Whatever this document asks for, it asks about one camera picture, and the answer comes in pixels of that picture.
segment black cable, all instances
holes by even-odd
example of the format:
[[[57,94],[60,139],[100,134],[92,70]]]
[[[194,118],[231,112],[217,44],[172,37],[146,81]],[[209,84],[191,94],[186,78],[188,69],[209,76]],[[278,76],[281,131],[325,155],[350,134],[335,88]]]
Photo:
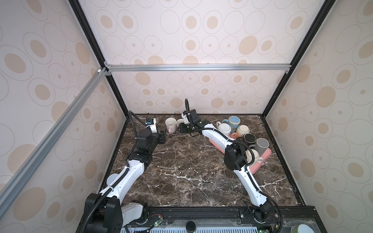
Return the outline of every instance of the black cable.
[[[251,164],[253,164],[254,163],[254,161],[255,161],[255,155],[254,155],[254,152],[253,152],[253,150],[248,146],[248,145],[246,145],[245,143],[243,143],[243,142],[238,142],[237,140],[230,140],[230,139],[228,139],[228,142],[232,142],[232,143],[237,143],[238,145],[242,145],[242,146],[244,146],[247,150],[249,150],[249,152],[250,152],[250,154],[251,154],[251,161],[247,164],[247,165],[251,165]]]
[[[124,225],[124,229],[126,230],[126,233],[129,233],[129,230],[127,228],[127,225]]]
[[[141,123],[141,124],[143,124],[145,127],[147,127],[148,125],[145,123],[145,122],[143,122],[138,116],[136,116],[134,113],[132,113],[132,115]]]
[[[137,146],[137,139],[135,139],[134,141],[134,145],[132,146],[131,150],[129,151],[127,157],[126,157],[126,161],[129,159],[130,155],[132,154],[132,152],[134,151],[135,147]]]
[[[254,183],[254,180],[252,179],[251,175],[248,173],[248,170],[247,170],[247,167],[248,165],[245,165],[245,171],[247,172],[247,175],[249,176],[249,179],[251,181],[251,183],[253,184],[254,188],[256,189],[256,191],[258,191],[258,193],[262,194],[263,196],[267,197],[268,199],[271,200],[271,202],[276,206],[277,208],[277,211],[279,212],[279,215],[280,215],[280,223],[279,223],[279,228],[277,229],[276,233],[279,233],[281,228],[282,228],[282,215],[280,213],[280,208],[278,206],[278,204],[267,194],[265,194],[264,192],[262,192],[258,186]]]
[[[87,226],[88,226],[88,222],[90,221],[90,219],[92,218],[93,214],[95,213],[95,211],[97,210],[97,208],[102,204],[102,202],[104,201],[105,197],[113,190],[112,188],[115,188],[115,186],[117,186],[119,184],[119,182],[127,175],[129,171],[129,168],[127,167],[127,169],[125,170],[125,172],[120,176],[119,179],[117,179],[117,181],[111,186],[111,188],[109,188],[99,199],[98,201],[96,202],[96,204],[94,204],[94,206],[92,207],[91,211],[89,212],[89,214],[87,215],[87,217],[85,218],[83,224],[82,224],[82,228],[80,229],[80,233],[84,233]]]
[[[252,151],[252,149],[251,149],[248,145],[244,144],[243,142],[239,142],[239,141],[237,141],[237,140],[230,140],[230,139],[228,139],[228,137],[227,137],[226,135],[224,135],[222,132],[220,132],[219,130],[217,130],[217,129],[215,129],[215,128],[202,128],[202,129],[195,129],[195,128],[193,128],[193,131],[203,131],[203,130],[213,130],[213,131],[219,133],[219,134],[220,134],[221,136],[223,136],[225,139],[227,139],[228,142],[237,143],[237,144],[239,144],[239,145],[244,146],[247,150],[249,150],[249,152],[250,152],[250,154],[251,154],[251,161],[248,163],[248,165],[251,165],[251,164],[254,163],[254,161],[255,161],[255,155],[254,155],[254,152]]]
[[[187,98],[185,98],[185,109],[186,109],[186,113],[188,114],[190,109],[189,109],[189,102]]]
[[[98,201],[96,202],[96,204],[94,204],[94,206],[92,207],[91,211],[89,212],[89,214],[87,215],[87,217],[85,218],[83,224],[82,224],[82,228],[80,228],[80,233],[84,233],[85,232],[85,229],[87,228],[88,226],[88,222],[90,221],[90,219],[92,218],[93,216],[93,213],[97,210],[97,208],[102,204],[102,202],[105,200],[105,197],[112,191],[111,188],[109,188],[99,199]]]
[[[267,194],[265,194],[264,192],[262,191],[259,191],[260,194],[262,194],[263,196],[266,196],[268,199],[271,200],[271,202],[273,202],[273,204],[275,204],[276,208],[277,208],[277,211],[279,212],[279,216],[280,216],[280,224],[279,224],[279,228],[277,229],[276,233],[279,233],[281,231],[281,228],[282,228],[282,215],[281,215],[281,212],[280,212],[280,208],[278,206],[278,204]]]
[[[134,120],[133,120],[133,118],[132,118],[132,115],[134,115],[134,114],[132,113],[132,111],[128,111],[129,122],[131,123],[132,128],[133,128],[133,130],[134,130],[135,138],[137,138],[137,131],[136,131],[136,127],[135,127],[135,124],[134,124]]]
[[[113,188],[115,188],[115,186],[117,186],[119,184],[119,182],[121,180],[123,180],[123,178],[127,175],[129,171],[129,168],[127,167],[127,169],[124,171],[124,173],[119,177],[119,179],[117,179],[117,181],[112,185]]]

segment polka dot wallpaper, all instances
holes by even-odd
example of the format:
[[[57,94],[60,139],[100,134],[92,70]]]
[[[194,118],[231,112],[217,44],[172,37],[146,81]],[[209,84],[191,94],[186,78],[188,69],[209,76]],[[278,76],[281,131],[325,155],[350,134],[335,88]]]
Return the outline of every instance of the polka dot wallpaper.
[[[81,0],[109,64],[289,63],[323,0]]]
[[[267,117],[328,232],[372,232],[373,1],[342,0]]]
[[[0,190],[97,71],[62,0],[0,7]]]
[[[98,192],[124,119],[102,80],[2,218],[0,232],[75,232],[86,197]]]
[[[182,113],[184,99],[203,113],[262,113],[283,70],[113,72],[134,113]]]

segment mug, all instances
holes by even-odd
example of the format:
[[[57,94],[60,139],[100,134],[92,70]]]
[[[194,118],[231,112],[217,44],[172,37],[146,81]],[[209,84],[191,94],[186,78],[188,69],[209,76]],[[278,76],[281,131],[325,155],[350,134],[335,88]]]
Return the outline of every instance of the mug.
[[[239,135],[237,132],[231,134],[231,138],[233,138],[234,140],[236,140],[238,137],[242,137],[242,136]]]
[[[245,134],[250,133],[250,129],[246,125],[240,125],[237,128],[236,133],[239,135],[239,137],[243,137]]]
[[[176,119],[173,117],[165,120],[166,128],[169,133],[175,133],[176,131]]]
[[[255,146],[255,142],[256,142],[256,137],[254,134],[252,133],[247,133],[244,135],[244,140],[245,140],[245,144],[248,145],[249,147],[253,147]]]
[[[253,154],[254,154],[254,163],[251,164],[249,167],[254,166],[258,162],[258,160],[259,160],[259,153],[256,150],[254,150],[254,149],[251,149],[251,150],[253,151]],[[246,152],[247,162],[249,163],[251,161],[251,153],[250,153],[249,150],[246,150],[245,152]]]
[[[229,134],[231,133],[231,127],[227,123],[217,122],[216,128],[225,136],[229,136]]]
[[[262,156],[267,150],[269,142],[265,138],[258,138],[255,142],[254,149],[259,153],[259,156]]]
[[[229,117],[229,119],[224,119],[223,122],[224,122],[224,121],[227,121],[227,122],[228,122],[229,126],[230,126],[231,129],[232,129],[232,130],[231,130],[232,133],[236,132],[237,127],[238,127],[239,124],[241,123],[241,120],[240,120],[238,117],[236,117],[236,116],[231,116],[231,117]]]
[[[179,119],[176,121],[176,127],[179,127],[180,123],[184,123],[184,119]]]

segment pink tray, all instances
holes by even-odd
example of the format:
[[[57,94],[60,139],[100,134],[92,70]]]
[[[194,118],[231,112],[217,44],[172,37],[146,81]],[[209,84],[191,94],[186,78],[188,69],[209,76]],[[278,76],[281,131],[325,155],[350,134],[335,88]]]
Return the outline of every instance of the pink tray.
[[[213,144],[216,148],[218,148],[223,154],[225,151],[220,148],[215,142],[213,142],[211,139],[209,139],[210,143]],[[257,162],[254,164],[254,166],[249,167],[252,174],[254,174],[259,167],[269,158],[269,156],[272,154],[271,149],[267,148],[267,150],[264,152],[264,154],[261,156],[263,158],[263,161],[261,163]]]

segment gray mug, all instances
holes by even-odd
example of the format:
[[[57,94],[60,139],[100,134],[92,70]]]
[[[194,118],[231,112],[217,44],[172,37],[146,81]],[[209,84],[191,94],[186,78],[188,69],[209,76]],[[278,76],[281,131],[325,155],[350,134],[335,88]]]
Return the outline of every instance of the gray mug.
[[[259,153],[259,156],[262,156],[267,150],[269,142],[265,138],[258,138],[255,142],[254,149]]]

